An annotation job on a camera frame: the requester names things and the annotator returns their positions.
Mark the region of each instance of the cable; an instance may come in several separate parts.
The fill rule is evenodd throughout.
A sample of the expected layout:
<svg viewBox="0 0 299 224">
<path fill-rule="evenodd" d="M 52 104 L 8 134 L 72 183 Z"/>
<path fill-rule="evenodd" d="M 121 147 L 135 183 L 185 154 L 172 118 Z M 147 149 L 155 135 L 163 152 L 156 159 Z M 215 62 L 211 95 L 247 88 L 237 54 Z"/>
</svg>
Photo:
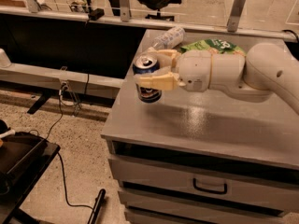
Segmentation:
<svg viewBox="0 0 299 224">
<path fill-rule="evenodd" d="M 80 104 L 83 103 L 83 100 L 85 99 L 85 96 L 86 96 L 86 93 L 87 93 L 87 87 L 88 87 L 88 84 L 89 84 L 89 81 L 90 81 L 90 74 L 88 73 L 87 74 L 87 80 L 85 82 L 85 87 L 84 87 L 84 92 L 83 92 L 83 97 L 81 98 L 81 100 L 75 104 L 72 104 L 72 105 L 68 105 L 66 103 L 64 103 L 64 91 L 67 91 L 67 88 L 64 89 L 64 85 L 61 87 L 61 90 L 60 90 L 60 93 L 59 93 L 59 99 L 61 101 L 61 103 L 64 105 L 64 106 L 78 106 Z M 77 109 L 78 112 L 76 112 L 76 110 L 74 111 L 73 115 L 74 116 L 77 116 L 80 109 Z"/>
<path fill-rule="evenodd" d="M 297 43 L 299 43 L 299 36 L 298 36 L 298 34 L 297 34 L 295 31 L 286 29 L 286 30 L 282 30 L 282 32 L 285 32 L 285 33 L 292 33 L 292 34 L 296 37 L 296 39 L 297 39 Z"/>
<path fill-rule="evenodd" d="M 37 132 L 37 136 L 39 136 L 39 132 L 38 132 L 38 130 L 31 130 L 29 133 L 31 133 L 32 131 Z"/>
<path fill-rule="evenodd" d="M 63 170 L 63 180 L 64 180 L 64 195 L 65 195 L 65 200 L 66 200 L 66 203 L 71 206 L 71 207 L 87 207 L 87 208 L 90 208 L 93 210 L 93 208 L 89 205 L 73 205 L 71 204 L 69 201 L 68 201 L 68 197 L 67 197 L 67 189 L 66 189 L 66 181 L 65 181 L 65 173 L 64 173 L 64 161 L 63 161 L 63 157 L 60 155 L 60 153 L 57 153 L 58 154 L 58 157 L 60 159 L 60 163 L 62 165 L 62 170 Z"/>
<path fill-rule="evenodd" d="M 62 110 L 62 103 L 61 103 L 61 101 L 60 101 L 60 99 L 59 99 L 59 104 L 58 104 L 58 106 L 59 106 L 59 110 L 60 110 L 60 113 L 61 113 L 61 116 L 57 119 L 57 121 L 56 122 L 54 122 L 53 123 L 53 125 L 50 127 L 50 129 L 49 129 L 49 131 L 48 131 L 48 135 L 47 135 L 47 137 L 46 138 L 44 138 L 44 139 L 48 139 L 49 138 L 49 136 L 50 136 L 50 132 L 52 131 L 52 129 L 53 129 L 53 127 L 62 119 L 62 117 L 63 117 L 63 115 L 64 115 L 64 112 L 63 112 L 63 110 Z"/>
</svg>

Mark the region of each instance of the can lid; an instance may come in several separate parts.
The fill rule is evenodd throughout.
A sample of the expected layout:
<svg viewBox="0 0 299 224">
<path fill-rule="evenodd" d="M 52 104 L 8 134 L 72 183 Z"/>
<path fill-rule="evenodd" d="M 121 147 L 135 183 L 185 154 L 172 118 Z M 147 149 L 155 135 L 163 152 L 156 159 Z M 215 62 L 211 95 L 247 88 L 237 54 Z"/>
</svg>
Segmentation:
<svg viewBox="0 0 299 224">
<path fill-rule="evenodd" d="M 157 63 L 157 59 L 155 59 L 154 56 L 151 55 L 141 55 L 135 63 L 135 66 L 137 66 L 140 69 L 149 69 L 152 66 L 154 66 Z"/>
</svg>

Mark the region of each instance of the speckled floor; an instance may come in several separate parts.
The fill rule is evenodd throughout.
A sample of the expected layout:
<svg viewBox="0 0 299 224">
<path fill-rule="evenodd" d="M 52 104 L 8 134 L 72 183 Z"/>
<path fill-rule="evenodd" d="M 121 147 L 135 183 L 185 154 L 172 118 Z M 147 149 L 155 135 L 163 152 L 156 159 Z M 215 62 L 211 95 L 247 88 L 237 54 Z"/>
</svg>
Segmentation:
<svg viewBox="0 0 299 224">
<path fill-rule="evenodd" d="M 46 137 L 51 125 L 61 116 L 58 101 L 49 99 L 34 115 L 27 114 L 38 97 L 0 91 L 0 119 L 16 131 L 38 130 Z M 63 118 L 52 129 L 49 141 L 61 147 L 69 202 L 93 207 L 100 189 L 106 202 L 97 223 L 124 224 L 123 207 L 117 196 L 117 181 L 108 167 L 108 150 L 100 133 L 110 108 L 85 105 L 77 117 L 72 107 L 62 107 Z M 21 209 L 32 217 L 57 224 L 87 223 L 91 210 L 69 207 L 64 198 L 62 168 L 58 157 L 42 175 Z"/>
</svg>

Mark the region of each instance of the soda can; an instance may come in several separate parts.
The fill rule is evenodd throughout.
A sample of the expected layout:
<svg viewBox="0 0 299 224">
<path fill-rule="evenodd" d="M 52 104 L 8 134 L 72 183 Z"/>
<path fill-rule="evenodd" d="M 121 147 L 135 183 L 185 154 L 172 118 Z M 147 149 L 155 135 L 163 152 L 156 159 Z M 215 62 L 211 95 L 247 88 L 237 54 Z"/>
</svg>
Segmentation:
<svg viewBox="0 0 299 224">
<path fill-rule="evenodd" d="M 153 73 L 160 68 L 158 60 L 150 54 L 139 56 L 133 64 L 134 74 Z M 153 103 L 158 101 L 162 96 L 162 91 L 155 89 L 148 89 L 144 87 L 137 87 L 138 97 L 145 103 Z"/>
</svg>

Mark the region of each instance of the power outlet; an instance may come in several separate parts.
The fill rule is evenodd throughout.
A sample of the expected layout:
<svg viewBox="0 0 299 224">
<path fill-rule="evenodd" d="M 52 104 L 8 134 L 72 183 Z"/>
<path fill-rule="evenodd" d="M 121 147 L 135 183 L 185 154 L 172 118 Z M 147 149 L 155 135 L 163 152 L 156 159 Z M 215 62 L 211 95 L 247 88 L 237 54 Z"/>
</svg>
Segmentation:
<svg viewBox="0 0 299 224">
<path fill-rule="evenodd" d="M 71 91 L 71 87 L 67 80 L 60 80 L 60 84 L 61 84 L 61 89 L 66 87 L 64 91 L 68 91 L 68 92 Z"/>
</svg>

